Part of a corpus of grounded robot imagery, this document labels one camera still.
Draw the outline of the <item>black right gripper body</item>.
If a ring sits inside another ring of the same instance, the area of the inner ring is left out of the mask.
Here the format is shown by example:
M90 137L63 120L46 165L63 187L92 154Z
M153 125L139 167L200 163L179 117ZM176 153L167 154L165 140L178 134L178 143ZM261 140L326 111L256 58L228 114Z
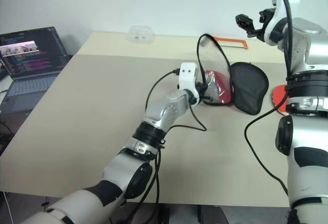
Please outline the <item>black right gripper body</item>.
M260 22L262 23L262 29L260 30L260 33L259 35L257 36L257 38L261 41L264 41L264 33L265 33L265 30L269 24L269 22L271 21L273 15L274 15L274 8L269 8L270 10L270 15L269 15L269 18L266 22Z

